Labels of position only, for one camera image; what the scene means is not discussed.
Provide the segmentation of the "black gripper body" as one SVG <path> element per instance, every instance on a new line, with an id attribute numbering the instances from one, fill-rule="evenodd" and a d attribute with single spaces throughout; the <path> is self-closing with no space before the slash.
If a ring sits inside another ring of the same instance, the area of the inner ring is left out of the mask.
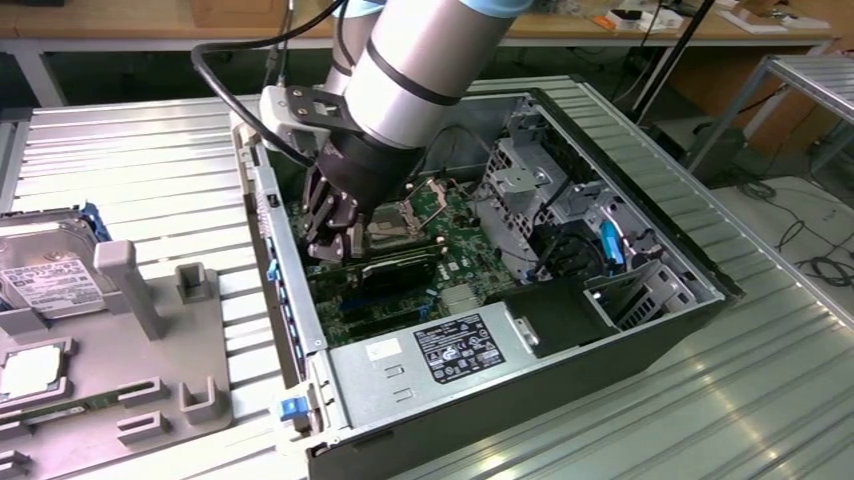
<path id="1" fill-rule="evenodd" d="M 424 150 L 400 149 L 365 133 L 336 130 L 316 165 L 330 186 L 356 201 L 357 211 L 369 216 L 404 185 Z"/>

